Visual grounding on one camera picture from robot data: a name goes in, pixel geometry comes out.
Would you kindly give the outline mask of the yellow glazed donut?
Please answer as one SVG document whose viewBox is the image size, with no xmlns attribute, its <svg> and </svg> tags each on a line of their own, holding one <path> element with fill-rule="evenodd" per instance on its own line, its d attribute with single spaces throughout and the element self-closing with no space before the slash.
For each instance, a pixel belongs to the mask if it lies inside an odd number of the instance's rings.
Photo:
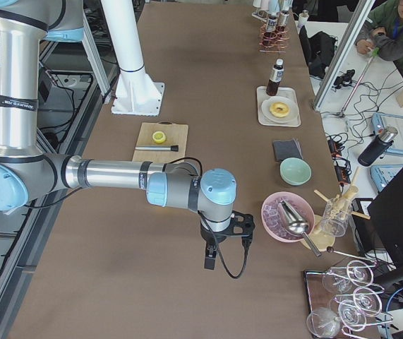
<svg viewBox="0 0 403 339">
<path fill-rule="evenodd" d="M 274 117 L 281 119 L 281 118 L 286 117 L 289 114 L 290 108 L 287 104 L 285 104 L 283 102 L 273 102 L 269 106 L 269 112 Z"/>
</svg>

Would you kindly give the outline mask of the white round plate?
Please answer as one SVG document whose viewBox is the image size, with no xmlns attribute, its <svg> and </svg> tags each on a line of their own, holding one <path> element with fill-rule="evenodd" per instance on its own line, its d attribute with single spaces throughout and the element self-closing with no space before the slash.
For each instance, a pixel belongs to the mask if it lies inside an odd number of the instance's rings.
<svg viewBox="0 0 403 339">
<path fill-rule="evenodd" d="M 299 115 L 295 102 L 280 96 L 264 100 L 260 108 L 265 117 L 278 124 L 289 123 Z"/>
</svg>

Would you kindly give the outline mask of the cream rabbit tray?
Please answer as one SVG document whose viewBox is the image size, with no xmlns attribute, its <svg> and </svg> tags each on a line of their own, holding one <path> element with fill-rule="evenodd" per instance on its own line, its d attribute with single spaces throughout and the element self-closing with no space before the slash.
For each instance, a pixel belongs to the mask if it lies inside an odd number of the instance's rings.
<svg viewBox="0 0 403 339">
<path fill-rule="evenodd" d="M 256 88 L 258 121 L 264 126 L 298 127 L 301 125 L 299 106 L 296 92 L 293 88 L 280 87 L 276 96 L 269 96 L 265 92 L 265 86 Z M 277 118 L 270 112 L 270 106 L 274 102 L 283 102 L 289 107 L 287 116 Z"/>
</svg>

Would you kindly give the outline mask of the dark drink bottle on tray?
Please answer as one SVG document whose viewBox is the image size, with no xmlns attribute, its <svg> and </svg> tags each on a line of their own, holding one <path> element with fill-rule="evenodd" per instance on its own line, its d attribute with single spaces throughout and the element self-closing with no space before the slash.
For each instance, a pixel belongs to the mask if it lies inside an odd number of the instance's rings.
<svg viewBox="0 0 403 339">
<path fill-rule="evenodd" d="M 282 59 L 277 59 L 272 67 L 269 81 L 266 87 L 266 94 L 269 96 L 275 96 L 278 92 L 279 85 L 282 81 L 284 74 L 284 61 Z"/>
</svg>

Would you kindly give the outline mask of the pink bowl with ice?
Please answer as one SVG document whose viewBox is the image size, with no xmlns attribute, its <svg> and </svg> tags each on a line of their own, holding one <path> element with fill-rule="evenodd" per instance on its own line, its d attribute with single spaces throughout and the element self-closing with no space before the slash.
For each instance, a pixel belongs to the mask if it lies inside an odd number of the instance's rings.
<svg viewBox="0 0 403 339">
<path fill-rule="evenodd" d="M 263 227 L 271 237 L 278 241 L 286 243 L 300 242 L 302 239 L 301 236 L 295 236 L 287 232 L 283 226 L 283 219 L 280 213 L 281 201 L 286 201 L 294 207 L 294 209 L 308 221 L 309 228 L 307 233 L 310 234 L 312 232 L 315 225 L 313 209 L 301 196 L 288 191 L 270 194 L 264 200 L 261 208 Z"/>
</svg>

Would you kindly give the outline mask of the metal ice scoop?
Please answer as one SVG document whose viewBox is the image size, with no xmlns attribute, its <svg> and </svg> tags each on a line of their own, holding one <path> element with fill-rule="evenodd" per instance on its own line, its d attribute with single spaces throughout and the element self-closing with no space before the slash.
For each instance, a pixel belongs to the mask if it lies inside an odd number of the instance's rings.
<svg viewBox="0 0 403 339">
<path fill-rule="evenodd" d="M 283 216 L 285 219 L 284 228 L 286 231 L 295 236 L 302 236 L 307 243 L 307 245 L 311 248 L 313 253 L 317 256 L 321 256 L 321 252 L 318 247 L 313 243 L 311 238 L 308 236 L 308 231 L 310 224 L 308 221 L 303 218 L 295 208 L 287 203 L 285 200 L 280 201 L 280 205 L 282 207 Z"/>
</svg>

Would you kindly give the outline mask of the green bowl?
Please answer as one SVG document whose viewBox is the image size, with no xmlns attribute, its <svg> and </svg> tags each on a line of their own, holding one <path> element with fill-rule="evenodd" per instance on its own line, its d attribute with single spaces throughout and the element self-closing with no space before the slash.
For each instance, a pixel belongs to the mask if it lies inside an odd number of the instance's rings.
<svg viewBox="0 0 403 339">
<path fill-rule="evenodd" d="M 282 179 L 292 186 L 305 184 L 312 176 L 309 164 L 297 157 L 289 157 L 283 160 L 279 166 L 279 172 Z"/>
</svg>

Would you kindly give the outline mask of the grey folded cloth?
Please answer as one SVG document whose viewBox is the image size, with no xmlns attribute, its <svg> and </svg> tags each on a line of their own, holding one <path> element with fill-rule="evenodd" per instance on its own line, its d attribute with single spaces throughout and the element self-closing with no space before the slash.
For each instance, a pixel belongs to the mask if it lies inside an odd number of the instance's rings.
<svg viewBox="0 0 403 339">
<path fill-rule="evenodd" d="M 282 162 L 292 157 L 303 159 L 299 141 L 295 138 L 286 141 L 273 141 L 272 147 L 276 162 Z"/>
</svg>

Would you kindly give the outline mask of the steel muddler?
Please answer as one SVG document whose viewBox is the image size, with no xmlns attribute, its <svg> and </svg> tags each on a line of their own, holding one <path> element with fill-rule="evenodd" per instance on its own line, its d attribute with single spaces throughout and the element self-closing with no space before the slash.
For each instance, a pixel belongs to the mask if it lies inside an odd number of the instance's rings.
<svg viewBox="0 0 403 339">
<path fill-rule="evenodd" d="M 140 145 L 136 146 L 135 150 L 139 151 L 162 151 L 162 152 L 178 152 L 178 145 Z"/>
</svg>

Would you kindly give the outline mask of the wooden cutting board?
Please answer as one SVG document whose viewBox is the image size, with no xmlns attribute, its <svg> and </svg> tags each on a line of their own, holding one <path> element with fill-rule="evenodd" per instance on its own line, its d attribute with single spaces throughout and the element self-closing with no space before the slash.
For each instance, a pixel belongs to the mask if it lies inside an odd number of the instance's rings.
<svg viewBox="0 0 403 339">
<path fill-rule="evenodd" d="M 155 131 L 163 131 L 167 135 L 164 143 L 156 144 L 152 140 L 152 134 Z M 188 125 L 174 123 L 150 123 L 144 122 L 136 141 L 136 146 L 140 145 L 178 145 L 178 152 L 162 151 L 139 151 L 134 150 L 132 161 L 152 161 L 166 163 L 186 156 L 186 141 L 188 137 Z"/>
</svg>

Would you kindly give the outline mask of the half lemon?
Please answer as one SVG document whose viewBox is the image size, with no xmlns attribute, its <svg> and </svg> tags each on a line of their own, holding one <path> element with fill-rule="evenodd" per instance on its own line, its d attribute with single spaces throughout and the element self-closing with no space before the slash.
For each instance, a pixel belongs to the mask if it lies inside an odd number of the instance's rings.
<svg viewBox="0 0 403 339">
<path fill-rule="evenodd" d="M 152 134 L 152 140 L 156 144 L 164 143 L 167 140 L 167 135 L 163 131 L 155 131 Z"/>
</svg>

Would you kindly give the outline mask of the wine glass rack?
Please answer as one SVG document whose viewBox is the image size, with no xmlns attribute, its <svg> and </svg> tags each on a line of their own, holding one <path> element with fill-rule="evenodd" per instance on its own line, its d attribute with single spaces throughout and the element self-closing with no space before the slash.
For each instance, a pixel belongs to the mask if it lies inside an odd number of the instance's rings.
<svg viewBox="0 0 403 339">
<path fill-rule="evenodd" d="M 374 282 L 378 261 L 343 254 L 325 271 L 303 272 L 308 300 L 306 325 L 314 338 L 362 338 L 370 327 L 387 328 L 393 317 L 383 309 L 384 287 Z"/>
</svg>

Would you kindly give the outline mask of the blue teach pendant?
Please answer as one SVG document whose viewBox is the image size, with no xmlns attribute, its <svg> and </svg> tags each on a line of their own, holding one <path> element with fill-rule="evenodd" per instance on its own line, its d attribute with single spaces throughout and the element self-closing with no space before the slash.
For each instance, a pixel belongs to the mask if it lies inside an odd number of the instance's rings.
<svg viewBox="0 0 403 339">
<path fill-rule="evenodd" d="M 395 136 L 394 143 L 387 149 L 387 153 L 403 156 L 403 116 L 376 112 L 371 121 L 374 131 L 380 131 L 388 126 L 397 129 L 398 134 Z"/>
<path fill-rule="evenodd" d="M 381 192 L 392 178 L 403 168 L 403 164 L 398 165 L 371 165 L 371 179 L 378 192 Z"/>
</svg>

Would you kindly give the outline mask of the black thermos bottle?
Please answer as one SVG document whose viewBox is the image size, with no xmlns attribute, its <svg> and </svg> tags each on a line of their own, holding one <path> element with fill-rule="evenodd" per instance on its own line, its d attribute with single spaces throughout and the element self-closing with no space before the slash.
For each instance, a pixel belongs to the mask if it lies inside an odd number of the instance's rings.
<svg viewBox="0 0 403 339">
<path fill-rule="evenodd" d="M 376 134 L 375 138 L 358 157 L 360 165 L 371 166 L 393 143 L 398 130 L 393 126 L 387 126 Z"/>
</svg>

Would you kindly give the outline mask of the dark drink bottle in rack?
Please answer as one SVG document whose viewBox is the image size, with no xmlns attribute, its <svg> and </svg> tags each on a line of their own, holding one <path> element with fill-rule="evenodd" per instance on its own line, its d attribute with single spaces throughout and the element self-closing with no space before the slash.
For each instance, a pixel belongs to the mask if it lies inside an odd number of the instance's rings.
<svg viewBox="0 0 403 339">
<path fill-rule="evenodd" d="M 267 16 L 265 32 L 274 32 L 277 25 L 277 12 L 271 12 Z"/>
</svg>

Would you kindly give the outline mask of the seated person green jacket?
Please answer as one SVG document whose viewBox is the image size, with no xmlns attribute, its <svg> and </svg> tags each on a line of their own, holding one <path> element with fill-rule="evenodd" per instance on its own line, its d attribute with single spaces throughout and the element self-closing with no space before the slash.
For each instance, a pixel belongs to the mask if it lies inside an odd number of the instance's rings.
<svg viewBox="0 0 403 339">
<path fill-rule="evenodd" d="M 386 1 L 368 14 L 355 41 L 356 50 L 395 64 L 403 77 L 403 0 Z"/>
</svg>

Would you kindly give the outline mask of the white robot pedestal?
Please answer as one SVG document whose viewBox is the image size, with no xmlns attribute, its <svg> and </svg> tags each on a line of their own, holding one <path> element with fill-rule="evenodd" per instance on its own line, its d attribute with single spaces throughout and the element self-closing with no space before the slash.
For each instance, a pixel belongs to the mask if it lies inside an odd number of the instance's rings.
<svg viewBox="0 0 403 339">
<path fill-rule="evenodd" d="M 120 70 L 112 113 L 158 116 L 164 83 L 154 82 L 145 70 L 132 2 L 104 0 L 102 8 Z"/>
</svg>

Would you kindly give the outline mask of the aluminium frame post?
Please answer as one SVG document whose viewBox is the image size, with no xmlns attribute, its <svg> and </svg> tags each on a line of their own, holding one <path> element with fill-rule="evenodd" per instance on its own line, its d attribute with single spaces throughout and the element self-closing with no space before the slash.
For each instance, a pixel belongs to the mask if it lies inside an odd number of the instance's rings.
<svg viewBox="0 0 403 339">
<path fill-rule="evenodd" d="M 370 13 L 374 0 L 360 0 L 357 4 L 356 10 L 347 25 L 347 28 L 339 42 L 339 47 L 333 57 L 330 66 L 325 74 L 323 81 L 320 84 L 320 88 L 317 91 L 315 99 L 313 101 L 313 109 L 320 111 L 320 108 L 325 101 L 325 98 L 329 94 L 329 91 L 337 77 L 337 74 L 342 67 L 342 64 L 346 60 L 348 53 L 354 46 L 359 31 L 361 30 L 364 22 L 366 21 L 368 14 Z"/>
</svg>

